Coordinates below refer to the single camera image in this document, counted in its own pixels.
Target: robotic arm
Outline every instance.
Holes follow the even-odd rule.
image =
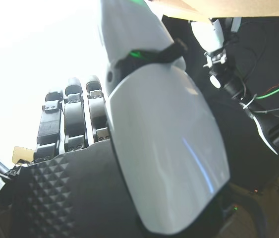
[[[192,22],[192,31],[201,47],[206,51],[207,64],[210,69],[210,81],[218,89],[229,93],[255,122],[259,136],[268,148],[279,154],[279,117],[259,105],[242,79],[234,74],[235,66],[226,56],[224,35],[218,19],[212,25],[203,22]]]

